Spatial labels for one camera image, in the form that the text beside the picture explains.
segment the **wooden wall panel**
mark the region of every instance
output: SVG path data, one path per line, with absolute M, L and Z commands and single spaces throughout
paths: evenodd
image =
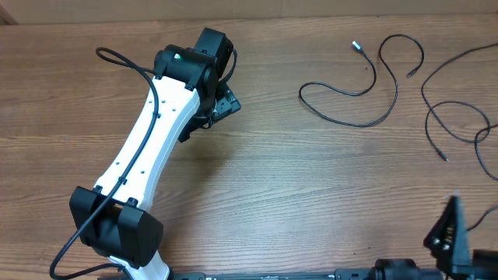
M 283 16 L 388 16 L 492 13 L 496 0 L 285 0 Z
M 494 13 L 496 0 L 0 0 L 19 23 Z

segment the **black plastic part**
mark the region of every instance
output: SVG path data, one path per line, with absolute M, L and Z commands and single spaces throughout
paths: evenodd
M 471 261 L 467 235 L 461 199 L 452 196 L 423 245 L 436 258 L 437 268 L 454 280 L 498 279 L 498 252 L 474 250 Z
M 411 259 L 377 260 L 369 272 L 369 280 L 442 280 L 435 269 L 419 269 Z
M 413 260 L 377 260 L 373 268 L 343 268 L 320 273 L 204 275 L 180 273 L 174 280 L 442 280 L 436 269 L 417 268 Z
M 185 82 L 186 89 L 197 89 L 201 100 L 197 113 L 181 132 L 180 142 L 188 140 L 194 130 L 210 127 L 240 109 L 228 85 L 219 83 L 232 52 L 233 44 L 224 33 L 205 28 L 194 48 L 168 45 L 157 53 L 154 72 Z
M 498 252 L 474 250 L 472 266 L 476 279 L 498 279 Z
M 78 229 L 105 197 L 84 187 L 75 189 L 69 207 Z M 128 203 L 111 201 L 82 232 L 80 240 L 101 256 L 118 257 L 133 268 L 146 266 L 159 248 L 163 224 L 148 212 L 137 209 L 133 199 Z

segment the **wire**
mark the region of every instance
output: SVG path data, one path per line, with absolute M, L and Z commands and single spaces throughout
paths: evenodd
M 498 124 L 495 124 L 493 125 L 491 128 L 498 128 Z M 477 132 L 477 134 L 475 135 L 475 139 L 474 139 L 474 148 L 475 148 L 475 154 L 477 155 L 477 160 L 479 161 L 479 163 L 481 164 L 482 168 L 484 169 L 484 172 L 486 172 L 486 174 L 488 174 L 491 178 L 493 178 L 494 180 L 498 180 L 498 177 L 492 175 L 490 173 L 490 171 L 486 168 L 486 165 L 484 164 L 484 162 L 482 161 L 482 157 L 481 157 L 481 153 L 479 152 L 479 147 L 478 147 L 478 144 L 479 144 L 479 141 L 478 138 L 479 138 L 479 135 L 481 133 L 483 133 L 484 131 L 490 131 L 490 129 L 488 128 L 483 128 L 481 129 L 479 132 Z
M 116 65 L 121 65 L 121 66 L 124 66 L 124 67 L 128 67 L 128 68 L 132 68 L 132 69 L 135 69 L 137 70 L 138 68 L 141 69 L 142 71 L 144 72 L 148 72 L 148 73 L 151 73 L 151 74 L 154 74 L 156 75 L 156 73 L 149 69 L 149 68 L 144 68 L 144 67 L 140 67 L 140 66 L 137 66 L 135 63 L 133 63 L 134 66 L 126 63 L 126 62 L 123 62 L 123 61 L 118 61 L 118 60 L 115 60 L 115 59 L 112 59 L 112 58 L 108 58 L 107 56 L 101 54 L 101 51 L 104 51 L 104 52 L 107 52 L 107 51 L 112 51 L 112 50 L 109 50 L 105 47 L 98 47 L 95 52 L 96 52 L 96 55 L 99 57 L 99 58 L 102 58 L 103 60 L 107 61 L 107 62 L 110 62 L 110 63 L 114 63 Z
M 230 78 L 232 78 L 233 71 L 235 70 L 235 66 L 237 66 L 237 50 L 233 49 L 232 52 L 233 52 L 233 64 L 232 64 L 232 68 L 230 69 L 230 71 L 228 73 L 226 73 L 226 76 L 223 77 L 223 79 L 221 79 L 218 82 L 218 86 L 221 85 L 221 84 L 227 83 L 230 80 Z
M 423 48 L 422 48 L 422 45 L 417 41 L 415 40 L 414 38 L 411 38 L 410 36 L 408 35 L 404 35 L 404 34 L 394 34 L 394 35 L 390 35 L 388 37 L 386 37 L 384 39 L 384 41 L 382 42 L 381 46 L 379 47 L 379 58 L 381 59 L 382 63 L 384 64 L 385 68 L 388 70 L 389 74 L 391 74 L 391 77 L 392 79 L 395 81 L 395 98 L 391 104 L 391 106 L 389 107 L 388 111 L 382 115 L 382 117 L 379 117 L 378 119 L 376 119 L 375 121 L 371 121 L 369 123 L 366 123 L 366 124 L 355 124 L 355 123 L 349 123 L 349 122 L 344 122 L 344 121 L 339 121 L 339 120 L 336 120 L 336 119 L 333 119 L 331 117 L 328 117 L 326 116 L 325 114 L 321 113 L 320 111 L 318 111 L 317 109 L 315 109 L 314 107 L 312 107 L 304 98 L 303 98 L 303 89 L 306 87 L 306 86 L 309 86 L 309 85 L 318 85 L 318 86 L 324 86 L 328 89 L 331 89 L 337 93 L 341 93 L 341 94 L 344 94 L 344 95 L 347 95 L 347 96 L 362 96 L 363 94 L 365 93 L 368 93 L 374 86 L 375 86 L 375 82 L 377 81 L 377 72 L 375 70 L 375 67 L 374 67 L 374 63 L 372 63 L 372 61 L 369 59 L 368 55 L 366 55 L 366 52 L 361 48 L 361 46 L 353 41 L 352 44 L 353 46 L 356 48 L 356 50 L 361 53 L 361 55 L 368 61 L 368 63 L 370 64 L 370 66 L 372 66 L 372 70 L 373 70 L 373 82 L 372 84 L 367 88 L 365 89 L 364 91 L 362 92 L 359 92 L 359 93 L 350 93 L 350 92 L 346 92 L 345 90 L 341 90 L 341 89 L 338 89 L 338 88 L 335 88 L 334 86 L 330 86 L 329 84 L 327 83 L 324 83 L 324 82 L 307 82 L 305 84 L 303 84 L 300 88 L 299 88 L 299 98 L 301 99 L 301 101 L 303 101 L 303 103 L 308 106 L 308 108 L 310 108 L 313 112 L 315 112 L 318 116 L 322 117 L 323 119 L 327 120 L 327 121 L 331 121 L 331 122 L 334 122 L 336 124 L 342 124 L 342 125 L 348 125 L 348 126 L 352 126 L 352 127 L 357 127 L 357 128 L 368 128 L 368 127 L 371 127 L 371 126 L 374 126 L 375 124 L 379 124 L 381 123 L 382 121 L 384 121 L 388 116 L 389 114 L 391 113 L 392 109 L 395 107 L 395 104 L 396 104 L 396 101 L 398 100 L 398 81 L 396 80 L 396 77 L 395 77 L 395 74 L 391 71 L 391 69 L 389 68 L 388 64 L 384 61 L 384 59 L 382 58 L 382 47 L 384 46 L 384 44 L 390 40 L 391 38 L 394 38 L 394 37 L 404 37 L 404 38 L 407 38 L 407 39 L 410 39 L 412 40 L 413 42 L 415 42 L 415 44 L 419 47 L 420 49 L 420 53 L 422 55 L 421 59 L 420 59 L 420 63 L 417 67 L 415 67 L 413 70 L 411 70 L 408 74 L 407 74 L 407 78 L 410 78 L 411 76 L 413 76 L 420 68 L 420 66 L 422 66 L 422 63 L 423 63 L 423 60 L 424 60 L 424 51 L 423 51 Z
M 485 217 L 486 217 L 489 213 L 491 213 L 491 212 L 493 212 L 493 211 L 495 211 L 495 210 L 497 210 L 497 209 L 498 209 L 498 205 L 493 206 L 492 208 L 489 208 L 488 210 L 486 210 L 486 211 L 484 212 L 484 214 L 482 214 L 481 218 L 479 218 L 479 220 L 477 220 L 477 222 L 476 222 L 473 226 L 469 227 L 469 228 L 467 229 L 467 231 L 471 231 L 471 230 L 475 229 L 476 227 L 478 227 L 478 226 L 481 224 L 481 222 L 482 222 L 482 221 L 484 221 L 484 218 L 485 218 Z
M 150 89 L 153 92 L 153 96 L 154 96 L 153 117 L 152 117 L 152 120 L 150 121 L 149 128 L 147 129 L 147 132 L 146 132 L 146 134 L 145 134 L 142 142 L 140 143 L 139 148 L 137 149 L 137 151 L 133 155 L 132 159 L 130 160 L 130 163 L 124 169 L 123 174 L 117 179 L 117 183 L 114 185 L 114 187 L 112 188 L 112 190 L 109 192 L 109 194 L 106 196 L 106 198 L 99 205 L 99 207 L 97 207 L 96 210 L 92 213 L 92 215 L 90 215 L 90 217 L 79 227 L 79 229 L 76 230 L 76 232 L 71 236 L 71 238 L 69 238 L 68 242 L 59 251 L 59 253 L 57 254 L 57 256 L 55 256 L 55 258 L 52 261 L 52 264 L 50 266 L 50 276 L 53 279 L 72 279 L 72 278 L 76 278 L 76 277 L 79 277 L 81 275 L 85 275 L 85 274 L 88 274 L 90 272 L 94 272 L 94 271 L 97 271 L 97 270 L 100 270 L 100 269 L 104 269 L 104 268 L 118 268 L 119 270 L 123 270 L 123 272 L 130 279 L 132 279 L 132 277 L 129 274 L 129 272 L 127 271 L 126 267 L 123 266 L 123 265 L 121 265 L 121 264 L 101 264 L 101 265 L 97 265 L 97 266 L 95 266 L 93 268 L 88 268 L 86 270 L 83 270 L 83 271 L 80 271 L 80 272 L 76 272 L 76 273 L 73 273 L 73 274 L 70 274 L 70 275 L 57 275 L 55 273 L 55 267 L 57 266 L 58 262 L 62 259 L 62 257 L 64 256 L 64 254 L 68 251 L 68 249 L 70 248 L 70 246 L 75 242 L 75 240 L 78 238 L 78 236 L 81 234 L 81 232 L 83 230 L 85 230 L 85 228 L 95 219 L 95 217 L 97 215 L 99 215 L 100 212 L 102 212 L 102 210 L 107 206 L 107 204 L 109 204 L 109 202 L 112 199 L 112 197 L 114 196 L 114 194 L 116 194 L 116 192 L 119 189 L 119 187 L 121 186 L 121 184 L 123 184 L 123 182 L 125 181 L 126 176 L 130 172 L 130 170 L 132 169 L 133 165 L 137 161 L 137 158 L 140 156 L 140 153 L 142 152 L 142 150 L 146 146 L 146 143 L 149 140 L 150 135 L 152 134 L 152 131 L 154 129 L 154 125 L 156 124 L 156 119 L 158 117 L 159 97 L 157 96 L 157 90 L 156 90 L 156 87 L 154 86 L 153 81 L 151 80 L 150 77 L 147 76 L 146 71 L 144 70 L 144 68 L 141 68 L 141 67 L 137 66 L 135 63 L 133 63 L 133 61 L 127 59 L 125 56 L 117 53 L 116 51 L 112 51 L 112 50 L 110 50 L 108 48 L 105 48 L 105 47 L 98 47 L 95 50 L 95 52 L 96 52 L 96 55 L 98 55 L 100 58 L 102 58 L 105 61 L 109 61 L 111 63 L 115 63 L 117 65 L 126 66 L 126 67 L 129 67 L 129 68 L 133 68 L 134 70 L 136 70 L 147 81 L 147 83 L 150 86 Z M 121 59 L 123 62 L 116 61 L 114 59 L 108 58 L 108 57 L 104 56 L 103 54 L 101 54 L 102 52 L 105 52 L 105 53 L 108 53 L 108 54 L 112 54 L 116 58 Z
M 487 48 L 490 48 L 490 47 L 496 47 L 498 46 L 498 43 L 494 43 L 494 44 L 490 44 L 490 45 L 486 45 L 486 46 L 483 46 L 483 47 L 476 47 L 476 48 L 472 48 L 470 50 L 467 50 L 467 51 L 464 51 L 463 53 L 453 57 L 453 58 L 450 58 L 449 60 L 447 60 L 446 62 L 444 62 L 441 66 L 439 66 L 436 70 L 434 70 L 434 72 L 432 72 L 429 77 L 427 77 L 427 79 L 423 82 L 422 84 L 422 87 L 420 88 L 420 92 L 422 94 L 422 98 L 423 100 L 426 102 L 428 108 L 429 108 L 429 112 L 427 113 L 427 116 L 426 116 L 426 136 L 427 136 L 427 140 L 429 140 L 429 143 L 432 145 L 432 147 L 434 147 L 434 149 L 436 150 L 436 152 L 439 154 L 439 156 L 444 159 L 445 161 L 448 161 L 448 158 L 447 156 L 443 153 L 443 151 L 441 151 L 437 145 L 434 143 L 434 141 L 432 140 L 432 138 L 430 137 L 429 135 L 429 128 L 428 128 L 428 122 L 429 122 L 429 115 L 432 114 L 436 119 L 437 121 L 439 122 L 439 124 L 441 125 L 441 127 L 444 128 L 444 130 L 446 130 L 446 132 L 448 134 L 450 134 L 451 136 L 453 136 L 454 138 L 460 140 L 460 141 L 463 141 L 463 142 L 466 142 L 466 143 L 474 143 L 475 144 L 475 151 L 477 153 L 477 157 L 478 157 L 478 160 L 479 162 L 481 163 L 481 166 L 482 168 L 486 171 L 486 173 L 488 175 L 490 175 L 494 180 L 498 180 L 498 178 L 496 178 L 495 176 L 491 175 L 489 173 L 489 171 L 486 169 L 484 163 L 482 162 L 481 160 L 481 156 L 479 155 L 479 150 L 477 148 L 477 144 L 484 141 L 486 138 L 488 138 L 489 136 L 489 133 L 491 133 L 491 129 L 493 128 L 491 126 L 491 121 L 489 120 L 489 118 L 486 116 L 486 114 L 481 111 L 479 108 L 469 104 L 469 103 L 466 103 L 466 102 L 461 102 L 461 101 L 443 101 L 443 102 L 439 102 L 437 103 L 436 105 L 434 106 L 431 106 L 429 101 L 427 100 L 426 98 L 426 95 L 425 93 L 423 92 L 423 89 L 424 89 L 424 86 L 427 84 L 427 82 L 430 80 L 430 78 L 432 78 L 432 76 L 434 76 L 439 70 L 441 70 L 444 66 L 446 65 L 449 65 L 451 62 L 453 61 L 456 61 L 458 60 L 459 58 L 462 58 L 464 57 L 465 55 L 467 54 L 471 54 L 472 52 L 474 51 L 480 51 L 480 50 L 484 50 L 484 49 L 487 49 Z M 482 117 L 484 117 L 484 120 L 486 121 L 486 124 L 487 124 L 487 127 L 484 128 L 483 130 L 481 130 L 480 132 L 477 133 L 475 139 L 466 139 L 466 138 L 462 138 L 458 135 L 456 135 L 455 133 L 453 133 L 450 128 L 448 128 L 446 126 L 446 124 L 440 119 L 439 115 L 436 113 L 436 111 L 434 111 L 434 108 L 435 107 L 438 107 L 439 105 L 443 105 L 443 104 L 446 104 L 446 103 L 455 103 L 455 104 L 460 104 L 460 105 L 463 105 L 463 106 L 467 106 L 467 107 L 471 107 L 472 109 L 476 110 L 478 113 L 480 113 L 482 115 Z M 479 138 L 479 135 L 483 132 L 483 131 L 486 131 L 486 134 Z

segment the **cable connector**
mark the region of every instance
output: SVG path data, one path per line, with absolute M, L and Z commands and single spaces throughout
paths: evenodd
M 444 161 L 450 161 L 450 160 L 448 159 L 448 157 L 444 154 L 444 152 L 443 152 L 443 151 L 441 151 L 440 149 L 436 149 L 436 152 L 437 152 L 437 154 L 441 157 L 441 159 L 443 159 Z
M 411 70 L 410 73 L 406 74 L 406 78 L 410 78 L 411 76 L 413 76 L 415 73 L 417 73 L 417 70 L 419 70 L 419 69 L 415 68 L 415 69 Z
M 361 46 L 356 41 L 353 41 L 352 45 L 355 47 L 355 49 L 357 51 L 363 51 L 363 49 L 361 48 Z

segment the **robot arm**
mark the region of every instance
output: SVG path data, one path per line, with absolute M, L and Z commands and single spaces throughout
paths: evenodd
M 240 109 L 240 103 L 219 80 L 230 55 L 237 53 L 224 33 L 205 28 L 195 47 L 167 46 L 154 61 L 153 85 L 159 109 L 150 136 L 126 178 L 120 178 L 144 139 L 151 117 L 155 117 L 152 89 L 123 148 L 92 190 L 77 187 L 69 206 L 80 229 L 101 207 L 118 180 L 122 185 L 105 209 L 79 235 L 98 254 L 122 265 L 133 280 L 166 280 L 170 269 L 157 249 L 163 225 L 148 211 L 157 181 L 177 140 L 184 142 L 197 128 L 214 123 Z

